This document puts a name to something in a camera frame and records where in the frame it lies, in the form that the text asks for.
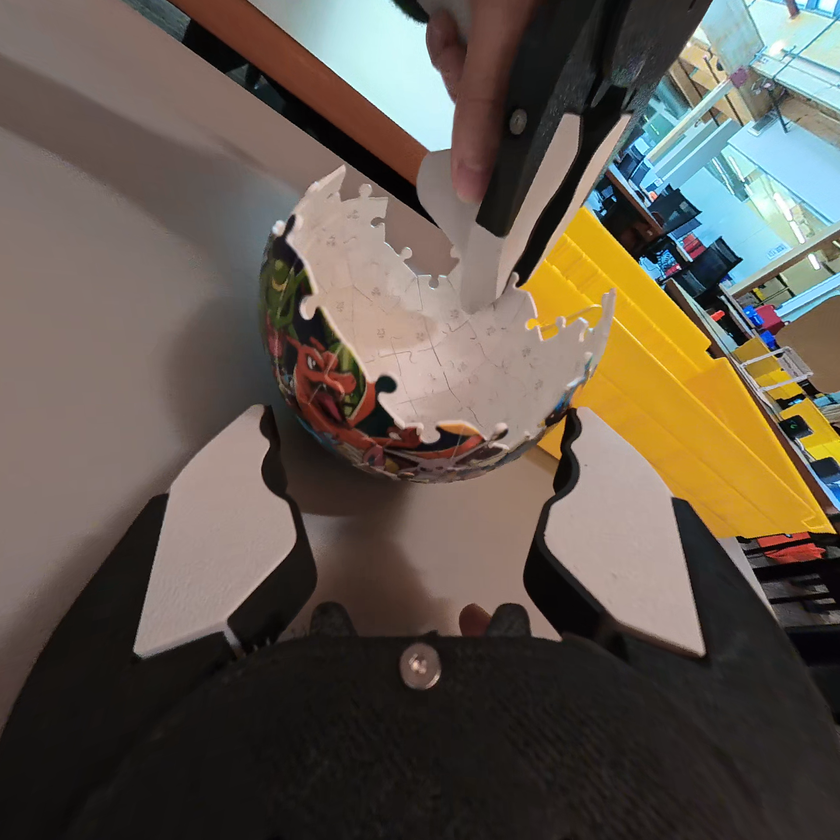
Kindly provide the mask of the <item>colourful half-built puzzle ball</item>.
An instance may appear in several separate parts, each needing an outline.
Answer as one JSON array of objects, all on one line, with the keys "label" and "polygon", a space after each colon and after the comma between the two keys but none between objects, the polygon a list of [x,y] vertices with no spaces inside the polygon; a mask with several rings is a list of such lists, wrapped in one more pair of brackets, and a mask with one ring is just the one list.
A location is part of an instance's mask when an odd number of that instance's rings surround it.
[{"label": "colourful half-built puzzle ball", "polygon": [[459,272],[418,275],[385,240],[387,199],[342,199],[341,165],[269,234],[259,329],[299,423],[363,472],[449,482],[517,459],[572,408],[612,327],[616,289],[538,321],[524,287],[468,314]]}]

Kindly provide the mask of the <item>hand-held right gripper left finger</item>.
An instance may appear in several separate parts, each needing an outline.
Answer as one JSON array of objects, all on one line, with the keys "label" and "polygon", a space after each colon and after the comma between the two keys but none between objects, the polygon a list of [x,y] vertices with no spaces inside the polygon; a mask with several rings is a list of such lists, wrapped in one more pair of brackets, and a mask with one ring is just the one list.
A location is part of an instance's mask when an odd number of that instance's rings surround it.
[{"label": "hand-held right gripper left finger", "polygon": [[317,582],[275,416],[254,405],[171,484],[133,651],[149,658],[221,634],[249,652],[288,629]]}]

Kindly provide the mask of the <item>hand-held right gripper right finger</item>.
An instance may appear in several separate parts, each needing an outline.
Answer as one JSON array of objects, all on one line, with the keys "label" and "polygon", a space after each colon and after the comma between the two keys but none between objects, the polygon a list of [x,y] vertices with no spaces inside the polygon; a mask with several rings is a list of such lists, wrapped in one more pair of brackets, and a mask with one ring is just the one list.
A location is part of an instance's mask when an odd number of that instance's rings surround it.
[{"label": "hand-held right gripper right finger", "polygon": [[587,408],[570,409],[522,581],[559,637],[707,652],[675,512],[656,470]]}]

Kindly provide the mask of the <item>wooden-edged table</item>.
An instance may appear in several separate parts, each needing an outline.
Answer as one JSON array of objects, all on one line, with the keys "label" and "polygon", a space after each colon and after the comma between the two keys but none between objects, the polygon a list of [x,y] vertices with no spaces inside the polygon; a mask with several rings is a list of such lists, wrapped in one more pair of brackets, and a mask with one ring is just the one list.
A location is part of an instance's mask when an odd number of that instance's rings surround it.
[{"label": "wooden-edged table", "polygon": [[391,1],[174,1],[192,21],[415,183],[455,106],[426,29]]}]

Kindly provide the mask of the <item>distant yellow bins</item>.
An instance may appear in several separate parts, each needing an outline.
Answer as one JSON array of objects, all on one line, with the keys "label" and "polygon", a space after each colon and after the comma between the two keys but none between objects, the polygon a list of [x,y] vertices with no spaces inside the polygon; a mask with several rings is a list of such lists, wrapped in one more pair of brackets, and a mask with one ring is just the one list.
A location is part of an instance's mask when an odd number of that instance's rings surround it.
[{"label": "distant yellow bins", "polygon": [[789,346],[775,350],[751,338],[733,356],[759,399],[780,421],[799,417],[805,434],[797,439],[811,460],[839,460],[838,430],[816,404],[819,392],[811,384],[812,369]]}]

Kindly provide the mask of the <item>person's left hand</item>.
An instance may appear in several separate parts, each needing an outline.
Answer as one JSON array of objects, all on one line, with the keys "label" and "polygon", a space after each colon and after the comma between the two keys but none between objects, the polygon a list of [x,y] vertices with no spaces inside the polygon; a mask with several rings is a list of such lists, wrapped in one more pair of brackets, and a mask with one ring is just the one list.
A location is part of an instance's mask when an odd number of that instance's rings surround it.
[{"label": "person's left hand", "polygon": [[538,1],[470,2],[471,29],[459,39],[455,19],[430,14],[427,51],[455,103],[451,177],[464,203],[480,203],[494,170],[513,62]]}]

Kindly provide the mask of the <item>yellow plastic bin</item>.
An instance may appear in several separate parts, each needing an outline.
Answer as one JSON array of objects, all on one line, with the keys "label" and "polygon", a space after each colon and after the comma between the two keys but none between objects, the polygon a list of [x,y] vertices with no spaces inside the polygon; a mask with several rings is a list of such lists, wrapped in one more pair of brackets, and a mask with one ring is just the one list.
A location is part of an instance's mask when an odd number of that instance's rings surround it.
[{"label": "yellow plastic bin", "polygon": [[833,530],[730,362],[588,209],[524,288],[545,335],[616,290],[604,354],[573,405],[635,447],[714,535]]}]

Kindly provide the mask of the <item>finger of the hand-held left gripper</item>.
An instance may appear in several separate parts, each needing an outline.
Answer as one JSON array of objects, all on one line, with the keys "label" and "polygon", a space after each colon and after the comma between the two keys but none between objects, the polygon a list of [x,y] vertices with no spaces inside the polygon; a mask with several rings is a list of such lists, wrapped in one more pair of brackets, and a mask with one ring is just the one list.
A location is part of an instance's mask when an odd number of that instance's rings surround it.
[{"label": "finger of the hand-held left gripper", "polygon": [[470,226],[459,248],[460,303],[478,312],[499,298],[522,254],[522,234],[498,237],[482,226]]},{"label": "finger of the hand-held left gripper", "polygon": [[630,112],[585,112],[581,115],[578,145],[572,163],[542,210],[521,254],[521,284],[531,277],[557,244],[609,165],[632,120]]}]

